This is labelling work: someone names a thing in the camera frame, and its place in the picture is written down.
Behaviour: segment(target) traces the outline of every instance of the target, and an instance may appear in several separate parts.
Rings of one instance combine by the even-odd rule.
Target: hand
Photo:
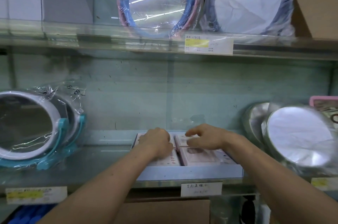
[[[193,135],[198,135],[199,138],[188,140],[188,146],[209,150],[223,149],[224,151],[228,151],[234,140],[244,138],[242,135],[209,124],[198,125],[186,132],[187,137]]]
[[[169,133],[161,128],[150,129],[140,137],[139,145],[154,149],[154,158],[166,158],[170,155],[173,145],[169,142]]]

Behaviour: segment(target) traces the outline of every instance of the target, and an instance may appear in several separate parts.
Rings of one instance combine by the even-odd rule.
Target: price tag
[[[311,184],[322,191],[338,190],[338,178],[312,178]]]
[[[67,187],[7,188],[7,204],[51,204],[67,197]]]
[[[222,182],[181,184],[181,197],[218,196],[222,194]]]
[[[232,55],[233,50],[234,39],[231,37],[217,35],[185,35],[185,53]]]

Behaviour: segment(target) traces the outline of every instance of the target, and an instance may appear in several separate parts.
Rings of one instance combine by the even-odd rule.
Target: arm
[[[245,137],[207,124],[187,131],[188,145],[223,149],[253,179],[256,187],[282,224],[333,224],[338,222],[338,203],[261,151]]]
[[[112,223],[131,186],[147,164],[154,158],[170,154],[173,145],[169,140],[165,130],[149,130],[129,154],[70,195],[38,224]]]

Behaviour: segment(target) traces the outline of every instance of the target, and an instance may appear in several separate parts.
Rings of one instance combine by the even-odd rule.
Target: handwritten label
[[[311,184],[322,191],[338,190],[338,177],[312,178]]]
[[[221,194],[222,182],[181,184],[181,197],[218,196]]]
[[[51,204],[67,197],[67,187],[7,188],[7,204]]]
[[[232,55],[233,50],[234,39],[231,37],[217,35],[185,35],[185,53]]]

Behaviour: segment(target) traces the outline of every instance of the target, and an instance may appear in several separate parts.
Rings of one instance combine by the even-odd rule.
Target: forearm
[[[281,223],[336,223],[338,204],[245,138],[227,147]]]
[[[111,223],[130,188],[154,158],[150,147],[134,147],[119,162],[69,196],[39,224]]]

